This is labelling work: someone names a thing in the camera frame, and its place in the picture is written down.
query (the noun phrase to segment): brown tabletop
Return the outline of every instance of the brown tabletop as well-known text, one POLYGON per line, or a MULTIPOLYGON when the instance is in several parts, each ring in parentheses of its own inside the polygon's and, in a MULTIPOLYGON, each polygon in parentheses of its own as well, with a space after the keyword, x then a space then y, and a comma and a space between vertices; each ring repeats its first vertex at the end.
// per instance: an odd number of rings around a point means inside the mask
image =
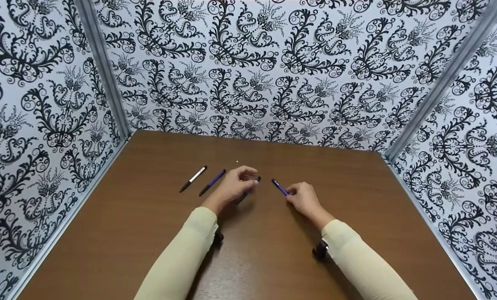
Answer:
POLYGON ((222 169, 250 165, 262 182, 220 220, 188 298, 352 299, 331 260, 317 262, 321 235, 270 182, 306 181, 336 218, 377 251, 420 300, 472 299, 424 220, 376 152, 138 131, 19 296, 20 300, 126 300, 222 169), (203 165, 208 169, 181 194, 203 165))

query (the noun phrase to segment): wall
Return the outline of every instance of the wall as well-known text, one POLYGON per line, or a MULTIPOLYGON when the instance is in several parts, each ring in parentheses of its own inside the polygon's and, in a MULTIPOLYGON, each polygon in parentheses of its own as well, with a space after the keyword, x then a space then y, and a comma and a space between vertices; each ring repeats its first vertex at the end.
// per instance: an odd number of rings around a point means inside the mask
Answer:
POLYGON ((394 167, 467 276, 497 299, 497 25, 394 167))
POLYGON ((96 0, 133 129, 384 152, 489 0, 96 0))
POLYGON ((119 143, 73 0, 0 0, 0 299, 119 143))

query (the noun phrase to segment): beige sleeve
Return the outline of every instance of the beige sleeve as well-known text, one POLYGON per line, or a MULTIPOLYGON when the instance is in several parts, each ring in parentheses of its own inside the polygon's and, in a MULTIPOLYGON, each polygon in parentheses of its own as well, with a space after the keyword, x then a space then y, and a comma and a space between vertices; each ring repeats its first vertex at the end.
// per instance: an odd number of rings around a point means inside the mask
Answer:
POLYGON ((184 300, 217 227, 212 211, 196 208, 154 262, 134 300, 184 300))
POLYGON ((365 300, 417 300, 397 272, 347 224, 333 220, 322 234, 330 257, 365 300))

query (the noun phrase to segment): wrist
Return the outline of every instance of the wrist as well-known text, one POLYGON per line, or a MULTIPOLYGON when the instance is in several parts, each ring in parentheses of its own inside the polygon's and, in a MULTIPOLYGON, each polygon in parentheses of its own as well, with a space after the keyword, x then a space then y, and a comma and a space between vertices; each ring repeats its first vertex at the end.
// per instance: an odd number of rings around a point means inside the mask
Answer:
POLYGON ((222 201, 211 195, 202 203, 201 207, 206 207, 218 216, 224 205, 222 205, 222 201))
POLYGON ((317 209, 314 209, 313 212, 310 214, 309 219, 311 222, 319 229, 319 231, 323 230, 323 228, 336 218, 332 216, 326 209, 323 207, 318 207, 317 209))

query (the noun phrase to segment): marker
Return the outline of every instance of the marker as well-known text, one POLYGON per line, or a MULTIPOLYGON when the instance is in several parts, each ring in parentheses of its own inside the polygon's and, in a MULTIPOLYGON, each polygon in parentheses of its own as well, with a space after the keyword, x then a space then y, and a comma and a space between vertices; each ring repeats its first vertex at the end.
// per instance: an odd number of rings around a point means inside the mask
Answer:
POLYGON ((199 197, 200 197, 200 196, 202 196, 202 195, 203 195, 203 194, 204 194, 204 193, 205 193, 205 192, 206 192, 209 188, 211 188, 211 186, 213 186, 213 184, 214 184, 214 183, 215 183, 215 182, 216 182, 219 178, 221 178, 221 177, 224 175, 224 173, 226 173, 226 170, 225 170, 225 169, 223 169, 223 170, 222 170, 222 172, 220 172, 220 173, 216 176, 216 178, 212 179, 212 181, 210 181, 210 183, 208 183, 208 184, 207 184, 207 185, 206 185, 206 186, 205 186, 205 187, 201 190, 201 192, 199 192, 198 196, 199 196, 199 197))
POLYGON ((273 178, 271 179, 271 182, 277 187, 279 188, 279 190, 284 194, 284 196, 287 196, 289 195, 288 192, 286 190, 284 190, 283 187, 280 186, 280 184, 273 178))
POLYGON ((193 177, 191 177, 191 179, 189 179, 189 181, 186 182, 186 184, 184 184, 182 188, 180 188, 180 192, 183 192, 183 190, 185 190, 193 182, 193 180, 195 180, 200 174, 206 171, 207 168, 208 168, 207 165, 201 167, 201 169, 197 172, 197 174, 193 175, 193 177))
MULTIPOLYGON (((258 176, 258 179, 256 179, 258 182, 260 182, 261 180, 261 177, 258 176)), ((247 197, 247 195, 249 194, 249 190, 247 190, 246 192, 243 193, 243 195, 241 195, 241 197, 239 197, 239 199, 237 200, 237 204, 241 203, 241 201, 243 201, 243 199, 245 199, 245 197, 247 197)))

